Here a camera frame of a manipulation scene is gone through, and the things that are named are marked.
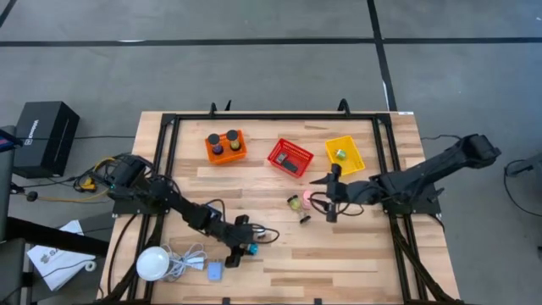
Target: orange container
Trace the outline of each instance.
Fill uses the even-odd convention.
[[[205,147],[207,148],[207,156],[210,163],[215,165],[225,164],[228,162],[242,159],[246,156],[247,150],[245,138],[243,137],[243,132],[241,130],[237,130],[237,134],[239,137],[238,141],[241,144],[241,148],[236,151],[230,148],[230,141],[226,138],[226,134],[224,133],[220,135],[220,145],[222,145],[224,151],[219,155],[214,154],[213,146],[211,146],[211,143],[209,143],[209,140],[207,138],[205,139]]]

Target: white cord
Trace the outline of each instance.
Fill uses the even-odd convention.
[[[195,246],[200,246],[202,250],[193,252],[192,249]],[[186,267],[203,270],[205,260],[207,259],[207,254],[205,253],[205,251],[203,251],[204,248],[201,243],[193,244],[192,247],[190,247],[190,249],[188,249],[188,251],[186,251],[185,255],[182,257],[179,254],[173,252],[169,245],[162,245],[162,247],[166,248],[166,251],[169,252],[169,256],[171,257],[170,260],[174,263],[173,268],[171,268],[171,270],[163,277],[172,275],[175,278],[179,278],[186,271]]]

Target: light blue object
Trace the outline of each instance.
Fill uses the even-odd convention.
[[[207,266],[207,277],[210,281],[222,280],[222,262],[209,262]]]
[[[257,244],[248,245],[247,251],[252,255],[256,255],[257,254]]]

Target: pink object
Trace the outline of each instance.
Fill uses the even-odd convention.
[[[311,202],[309,201],[309,197],[312,195],[311,191],[304,191],[303,192],[303,203],[301,204],[303,208],[305,209],[311,209]]]

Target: white paper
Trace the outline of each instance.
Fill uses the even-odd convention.
[[[79,220],[70,221],[67,225],[60,228],[60,230],[83,235]],[[47,275],[44,280],[51,291],[56,291],[66,284],[68,280],[85,267],[88,263],[87,260],[96,258],[94,255],[69,252],[44,246],[35,246],[27,254],[34,266],[36,266],[36,269],[40,272],[40,275]],[[68,269],[60,269],[48,275],[55,269],[72,265],[75,266]]]

